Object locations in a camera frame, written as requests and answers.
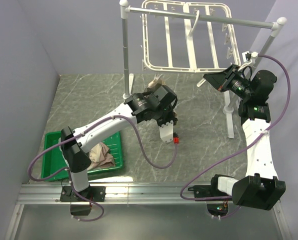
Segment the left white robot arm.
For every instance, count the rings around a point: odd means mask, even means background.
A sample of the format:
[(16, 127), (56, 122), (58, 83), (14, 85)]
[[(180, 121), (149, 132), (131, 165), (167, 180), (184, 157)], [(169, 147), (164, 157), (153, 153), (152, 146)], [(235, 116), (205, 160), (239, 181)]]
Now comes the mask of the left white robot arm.
[(85, 126), (61, 130), (61, 152), (69, 167), (73, 185), (72, 195), (85, 201), (90, 195), (87, 168), (91, 164), (88, 156), (94, 146), (128, 126), (155, 120), (160, 139), (164, 143), (174, 140), (174, 125), (177, 117), (174, 108), (178, 97), (168, 86), (143, 93), (134, 93), (116, 109)]

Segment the taupe beige underwear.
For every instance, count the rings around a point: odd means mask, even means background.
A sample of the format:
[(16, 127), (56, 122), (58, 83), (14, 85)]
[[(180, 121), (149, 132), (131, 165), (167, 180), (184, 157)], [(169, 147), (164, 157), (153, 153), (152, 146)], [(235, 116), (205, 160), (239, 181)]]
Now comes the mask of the taupe beige underwear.
[[(166, 86), (166, 82), (163, 80), (163, 74), (156, 74), (154, 79), (147, 85), (144, 89), (144, 93), (147, 92), (155, 92), (159, 87)], [(170, 104), (167, 108), (172, 108), (175, 111), (175, 107), (178, 103), (178, 98), (173, 101), (173, 104)]]

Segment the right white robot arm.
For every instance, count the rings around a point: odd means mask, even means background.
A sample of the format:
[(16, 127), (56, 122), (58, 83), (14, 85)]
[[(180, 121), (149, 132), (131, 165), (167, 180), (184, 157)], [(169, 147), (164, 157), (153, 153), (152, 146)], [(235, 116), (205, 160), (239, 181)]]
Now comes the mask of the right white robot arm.
[(208, 197), (220, 200), (230, 197), (235, 205), (269, 211), (286, 191), (275, 170), (268, 127), (271, 114), (267, 100), (277, 77), (268, 70), (258, 71), (249, 80), (231, 65), (217, 73), (207, 73), (204, 79), (220, 92), (232, 91), (240, 97), (238, 115), (245, 135), (247, 170), (237, 180), (216, 174), (210, 181)]

